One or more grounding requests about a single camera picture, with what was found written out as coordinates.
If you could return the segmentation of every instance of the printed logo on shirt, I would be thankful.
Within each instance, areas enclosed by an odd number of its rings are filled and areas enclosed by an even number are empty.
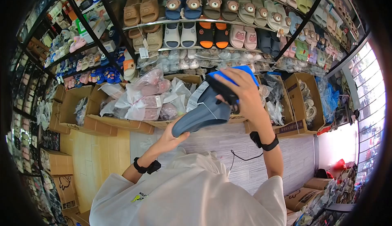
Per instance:
[[[131,202],[135,202],[137,200],[143,200],[144,198],[147,198],[147,197],[148,197],[148,195],[145,195],[142,192],[139,192],[139,194],[137,196],[135,196],[135,198]]]

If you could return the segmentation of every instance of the cable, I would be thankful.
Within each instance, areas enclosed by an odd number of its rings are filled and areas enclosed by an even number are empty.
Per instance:
[[[263,155],[263,153],[262,153],[262,154],[261,154],[261,155],[259,155],[259,156],[256,156],[256,157],[253,157],[253,158],[250,158],[250,159],[247,159],[247,160],[245,160],[245,159],[243,159],[243,158],[239,157],[238,155],[234,154],[234,151],[233,151],[233,150],[230,150],[230,152],[233,154],[233,162],[231,163],[230,171],[231,171],[231,169],[233,168],[233,164],[234,164],[234,157],[235,157],[235,156],[237,156],[237,157],[238,157],[238,158],[240,158],[241,160],[248,161],[248,160],[253,160],[253,159],[259,158],[260,156],[262,156],[262,155]]]

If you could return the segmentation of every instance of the right hand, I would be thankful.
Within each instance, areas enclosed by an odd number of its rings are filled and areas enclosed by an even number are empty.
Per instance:
[[[240,114],[252,123],[257,123],[262,119],[265,109],[252,77],[247,72],[234,68],[222,69],[221,72],[232,79],[237,86],[218,74],[214,74],[214,78],[225,84],[238,96]],[[216,96],[216,98],[225,102],[221,95]]]

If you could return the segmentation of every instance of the person's arm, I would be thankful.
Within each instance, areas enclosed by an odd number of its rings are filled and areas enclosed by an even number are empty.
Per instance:
[[[240,114],[247,118],[256,127],[262,144],[269,145],[275,139],[275,133],[268,113],[262,106],[262,100],[257,86],[252,77],[245,71],[233,68],[221,70],[237,85],[215,74],[216,80],[228,86],[239,98]],[[221,95],[217,99],[224,101]],[[283,176],[283,157],[279,145],[270,151],[263,151],[264,163],[267,168],[268,178],[278,175]]]
[[[175,138],[171,131],[173,129],[174,124],[181,118],[178,117],[175,121],[171,122],[164,131],[161,138],[154,143],[137,161],[140,167],[148,167],[151,163],[154,162],[158,158],[158,156],[162,153],[169,152],[177,147],[182,141],[186,140],[189,137],[189,132],[185,132],[181,134],[179,137]],[[136,184],[141,175],[138,170],[131,164],[123,173],[123,177],[128,181]]]

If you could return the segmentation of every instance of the price tag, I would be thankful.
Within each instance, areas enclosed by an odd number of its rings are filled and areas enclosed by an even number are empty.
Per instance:
[[[141,59],[149,58],[148,57],[148,50],[144,47],[139,48],[139,54]]]

